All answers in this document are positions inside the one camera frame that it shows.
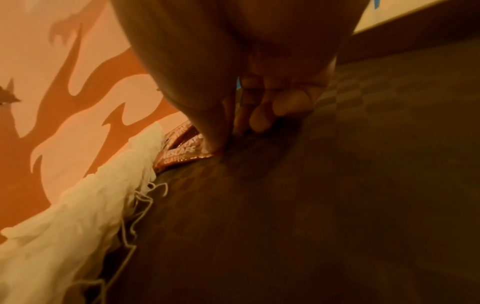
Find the white wall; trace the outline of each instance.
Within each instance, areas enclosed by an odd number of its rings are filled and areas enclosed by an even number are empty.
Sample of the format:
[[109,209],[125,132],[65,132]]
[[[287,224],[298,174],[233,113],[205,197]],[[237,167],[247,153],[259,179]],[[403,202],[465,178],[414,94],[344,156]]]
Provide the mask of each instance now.
[[374,2],[371,0],[355,32],[366,30],[441,1],[444,0],[380,0],[380,7],[375,10]]

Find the dark checkered floor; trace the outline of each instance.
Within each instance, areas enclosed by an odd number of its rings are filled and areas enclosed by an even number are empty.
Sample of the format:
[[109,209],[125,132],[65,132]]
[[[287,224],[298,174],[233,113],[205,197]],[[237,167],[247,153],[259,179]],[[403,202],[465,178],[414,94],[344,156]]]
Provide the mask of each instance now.
[[480,40],[341,66],[162,174],[112,303],[479,303]]

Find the white thread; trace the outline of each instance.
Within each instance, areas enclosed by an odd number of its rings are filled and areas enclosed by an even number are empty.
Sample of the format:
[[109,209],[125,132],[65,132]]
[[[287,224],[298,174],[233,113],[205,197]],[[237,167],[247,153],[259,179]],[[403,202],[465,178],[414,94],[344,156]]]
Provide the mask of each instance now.
[[[148,186],[149,190],[145,194],[140,193],[138,191],[135,191],[136,202],[138,202],[138,201],[147,202],[148,206],[145,208],[145,210],[143,210],[141,213],[139,213],[140,216],[130,226],[129,231],[133,235],[134,240],[137,238],[137,232],[134,229],[135,225],[145,216],[145,214],[147,213],[147,211],[150,209],[150,207],[152,206],[152,204],[154,202],[154,199],[151,198],[150,196],[148,196],[147,193],[157,189],[160,186],[165,186],[165,192],[163,193],[162,197],[165,197],[169,192],[169,185],[167,183],[161,183],[161,184],[155,185],[154,183],[150,182],[150,183],[148,183],[147,186]],[[111,279],[108,283],[105,283],[104,279],[96,279],[96,280],[91,280],[91,281],[78,280],[78,281],[75,281],[72,284],[70,284],[70,286],[67,287],[67,290],[70,287],[72,287],[74,285],[78,285],[78,284],[85,284],[87,286],[100,285],[100,294],[95,298],[95,300],[92,302],[92,304],[96,304],[96,303],[98,303],[98,301],[100,301],[101,304],[106,304],[107,303],[107,289],[110,288],[110,286],[115,282],[115,280],[118,278],[118,276],[120,275],[122,270],[125,268],[127,263],[130,261],[131,257],[133,256],[133,253],[137,249],[136,245],[130,244],[127,241],[127,229],[125,228],[125,221],[124,221],[123,218],[121,219],[121,238],[123,240],[124,247],[127,248],[127,249],[130,249],[130,251],[128,252],[126,258],[123,260],[120,267],[117,269],[117,271],[111,277]]]

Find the white fabric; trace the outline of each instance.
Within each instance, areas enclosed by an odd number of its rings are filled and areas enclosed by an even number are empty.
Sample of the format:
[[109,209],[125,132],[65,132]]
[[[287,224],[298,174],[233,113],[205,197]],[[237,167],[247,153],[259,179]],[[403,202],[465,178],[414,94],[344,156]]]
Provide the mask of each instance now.
[[82,303],[79,280],[95,279],[105,253],[131,214],[136,191],[155,179],[153,161],[165,143],[158,123],[131,138],[131,148],[65,191],[57,205],[5,228],[0,246],[0,303]]

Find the floor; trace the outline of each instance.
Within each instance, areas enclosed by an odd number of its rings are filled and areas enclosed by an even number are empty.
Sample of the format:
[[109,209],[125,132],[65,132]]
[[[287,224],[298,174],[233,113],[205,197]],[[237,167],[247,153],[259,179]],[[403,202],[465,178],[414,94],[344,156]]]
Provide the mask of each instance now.
[[111,303],[479,303],[480,39],[348,64],[172,169]]

